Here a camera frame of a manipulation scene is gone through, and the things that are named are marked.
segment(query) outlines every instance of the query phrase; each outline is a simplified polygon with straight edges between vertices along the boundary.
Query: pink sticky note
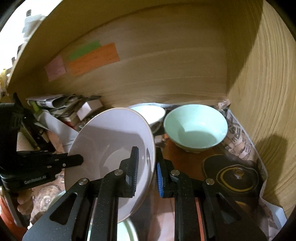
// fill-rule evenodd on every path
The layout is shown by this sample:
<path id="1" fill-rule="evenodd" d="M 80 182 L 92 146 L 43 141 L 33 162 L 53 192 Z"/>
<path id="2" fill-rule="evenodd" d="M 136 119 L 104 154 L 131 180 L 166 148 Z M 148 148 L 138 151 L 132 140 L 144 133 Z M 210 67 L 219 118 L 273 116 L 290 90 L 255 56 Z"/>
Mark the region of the pink sticky note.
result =
<path id="1" fill-rule="evenodd" d="M 55 57 L 48 65 L 45 66 L 45 70 L 49 82 L 66 73 L 62 57 L 60 55 Z"/>

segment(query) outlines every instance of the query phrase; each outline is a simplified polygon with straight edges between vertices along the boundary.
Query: orange object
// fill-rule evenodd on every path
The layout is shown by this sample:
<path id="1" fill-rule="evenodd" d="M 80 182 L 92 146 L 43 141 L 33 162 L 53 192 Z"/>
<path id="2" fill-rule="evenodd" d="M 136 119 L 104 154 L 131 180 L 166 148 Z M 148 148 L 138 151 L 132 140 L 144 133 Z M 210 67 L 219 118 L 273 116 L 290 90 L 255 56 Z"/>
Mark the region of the orange object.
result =
<path id="1" fill-rule="evenodd" d="M 110 43 L 70 62 L 69 67 L 71 72 L 75 76 L 78 76 L 103 65 L 118 62 L 119 60 L 115 43 Z"/>
<path id="2" fill-rule="evenodd" d="M 11 216 L 10 211 L 2 197 L 0 197 L 0 206 L 2 210 L 1 218 L 3 222 L 9 228 L 10 232 L 16 237 L 16 239 L 21 241 L 27 229 L 15 225 L 13 217 Z"/>

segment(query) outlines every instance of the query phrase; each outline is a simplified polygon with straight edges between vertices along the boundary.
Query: wooden surface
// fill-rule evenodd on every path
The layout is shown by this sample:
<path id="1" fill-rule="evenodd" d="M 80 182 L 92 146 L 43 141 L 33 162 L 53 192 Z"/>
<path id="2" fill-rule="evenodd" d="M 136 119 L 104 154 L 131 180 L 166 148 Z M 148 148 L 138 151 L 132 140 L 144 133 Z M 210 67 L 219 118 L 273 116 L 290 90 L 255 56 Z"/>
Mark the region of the wooden surface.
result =
<path id="1" fill-rule="evenodd" d="M 263 0 L 198 1 L 126 15 L 177 2 L 63 0 L 22 50 L 8 91 L 23 101 L 48 92 L 101 94 L 107 106 L 214 104 L 228 95 L 267 167 L 265 198 L 289 216 L 296 200 L 295 40 Z M 47 81 L 43 67 L 59 51 L 68 71 L 67 56 L 92 40 L 114 42 L 120 61 Z"/>
<path id="2" fill-rule="evenodd" d="M 224 25 L 228 97 L 267 168 L 264 198 L 289 216 L 296 202 L 296 42 L 268 3 L 248 6 Z M 247 54 L 248 36 L 255 38 Z"/>

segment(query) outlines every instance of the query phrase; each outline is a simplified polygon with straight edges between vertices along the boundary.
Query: mint green bowl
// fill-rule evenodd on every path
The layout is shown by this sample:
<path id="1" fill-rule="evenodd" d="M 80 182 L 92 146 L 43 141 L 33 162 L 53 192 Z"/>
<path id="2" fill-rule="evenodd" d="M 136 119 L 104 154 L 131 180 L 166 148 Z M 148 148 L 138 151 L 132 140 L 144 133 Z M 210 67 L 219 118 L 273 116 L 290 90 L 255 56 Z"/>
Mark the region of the mint green bowl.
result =
<path id="1" fill-rule="evenodd" d="M 177 146 L 194 153 L 219 144 L 228 130 L 224 116 L 202 104 L 188 104 L 172 110 L 163 126 Z"/>

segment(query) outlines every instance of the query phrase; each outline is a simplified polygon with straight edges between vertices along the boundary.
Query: white box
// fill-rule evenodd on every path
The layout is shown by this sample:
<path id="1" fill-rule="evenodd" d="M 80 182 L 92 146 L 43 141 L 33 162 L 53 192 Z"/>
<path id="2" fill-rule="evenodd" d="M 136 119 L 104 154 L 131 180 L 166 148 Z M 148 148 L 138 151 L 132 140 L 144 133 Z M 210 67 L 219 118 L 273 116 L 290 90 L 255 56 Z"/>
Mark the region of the white box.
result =
<path id="1" fill-rule="evenodd" d="M 90 100 L 83 104 L 83 106 L 77 111 L 77 115 L 80 120 L 83 120 L 86 116 L 96 111 L 97 109 L 103 107 L 99 99 Z"/>

